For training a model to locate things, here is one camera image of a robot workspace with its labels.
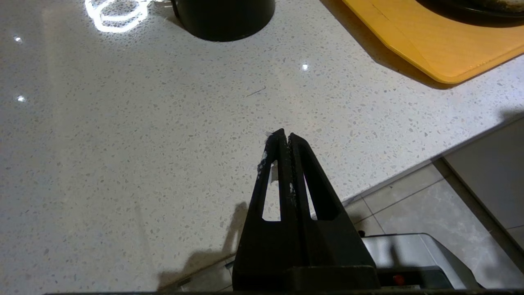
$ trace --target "yellow cutting board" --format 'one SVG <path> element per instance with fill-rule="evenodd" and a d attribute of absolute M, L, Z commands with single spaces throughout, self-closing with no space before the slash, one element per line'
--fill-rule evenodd
<path fill-rule="evenodd" d="M 462 82 L 524 53 L 524 25 L 465 24 L 416 0 L 343 1 L 384 45 L 442 83 Z"/>

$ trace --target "black container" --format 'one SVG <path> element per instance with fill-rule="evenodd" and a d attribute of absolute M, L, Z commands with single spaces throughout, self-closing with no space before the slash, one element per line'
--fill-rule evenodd
<path fill-rule="evenodd" d="M 234 41 L 264 28 L 275 0 L 171 0 L 185 29 L 210 41 Z"/>

